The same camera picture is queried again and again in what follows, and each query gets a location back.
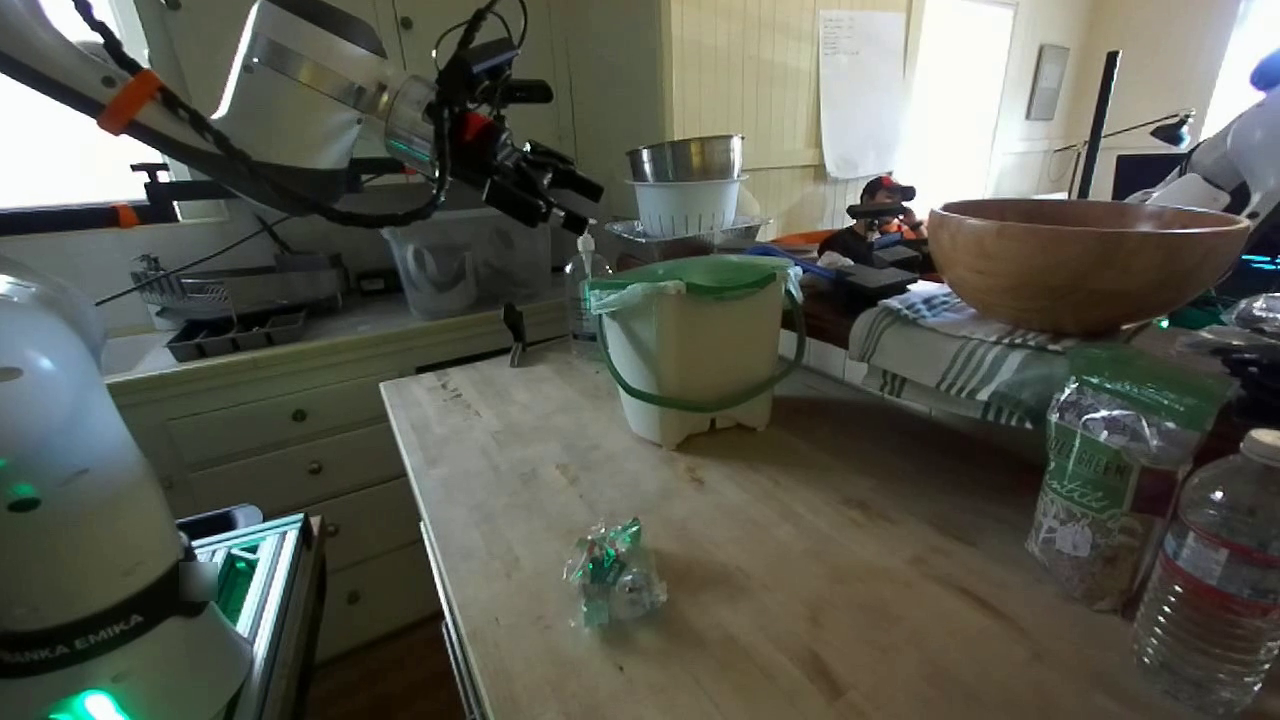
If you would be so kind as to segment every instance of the wooden bowl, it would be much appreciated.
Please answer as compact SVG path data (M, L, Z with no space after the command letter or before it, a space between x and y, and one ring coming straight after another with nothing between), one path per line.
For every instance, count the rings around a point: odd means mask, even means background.
M1112 199L956 199L930 216L940 278L978 312L1051 336L1107 336L1218 290L1254 226Z

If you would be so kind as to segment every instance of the cabinet drawer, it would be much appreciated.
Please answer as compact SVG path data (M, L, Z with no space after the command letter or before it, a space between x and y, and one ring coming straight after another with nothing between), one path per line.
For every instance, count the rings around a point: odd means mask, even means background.
M323 555L337 573L416 540L416 506L404 481L333 496L307 512L323 519Z
M368 423L361 432L340 432L311 445L247 457L242 465L194 472L173 489L173 506L178 512L206 512L220 506L259 506L264 512L298 512L306 506L352 492L361 486L381 486L390 476L390 445L390 423Z
M333 384L298 396L267 396L259 405L218 410L202 417L180 417L170 429L170 445L186 472L242 461L253 452L306 445L343 429L385 419L371 382Z
M352 565L327 576L322 653L333 660L368 641L381 641L422 618L416 609L422 547L404 544L368 565Z

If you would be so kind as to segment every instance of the white cabinet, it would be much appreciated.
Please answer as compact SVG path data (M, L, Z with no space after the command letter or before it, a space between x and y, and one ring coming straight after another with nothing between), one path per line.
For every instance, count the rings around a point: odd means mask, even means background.
M565 331L560 301L529 305L523 319L534 341ZM500 312L475 312L114 376L107 388L180 518L259 506L323 519L327 660L435 611L381 382L498 350L508 350Z

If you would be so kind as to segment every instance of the plastic wrapper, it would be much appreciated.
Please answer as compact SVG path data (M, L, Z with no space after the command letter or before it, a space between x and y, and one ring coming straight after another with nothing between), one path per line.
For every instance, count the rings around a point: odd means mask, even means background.
M1224 376L1189 373L1135 350L1075 350L1050 410L1050 472L1027 554L1065 595L1119 611L1198 461Z
M654 554L643 554L639 536L643 530L631 518L582 540L582 554L565 573L582 594L582 629L643 619L670 599L670 587L659 584Z

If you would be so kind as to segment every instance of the green lid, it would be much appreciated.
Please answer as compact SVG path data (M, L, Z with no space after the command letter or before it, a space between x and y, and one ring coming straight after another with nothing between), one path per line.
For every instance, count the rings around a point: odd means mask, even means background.
M690 296L746 296L777 285L781 267L765 261L735 256L682 256L664 263L643 263L616 278L589 282L593 291L631 290L631 285L686 285Z

